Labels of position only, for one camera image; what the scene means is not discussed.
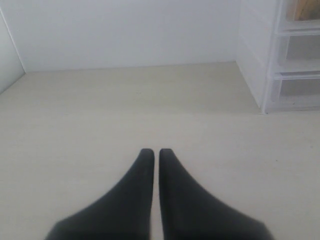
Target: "white floor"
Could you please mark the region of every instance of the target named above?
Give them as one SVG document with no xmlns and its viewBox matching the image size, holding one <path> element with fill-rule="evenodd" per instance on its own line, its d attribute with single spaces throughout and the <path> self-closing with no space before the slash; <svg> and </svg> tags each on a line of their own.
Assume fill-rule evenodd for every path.
<svg viewBox="0 0 320 240">
<path fill-rule="evenodd" d="M 29 73 L 0 96 L 0 239 L 43 240 L 141 148 L 173 148 L 277 240 L 319 240 L 319 146 L 320 112 L 261 115 L 235 63 Z"/>
</svg>

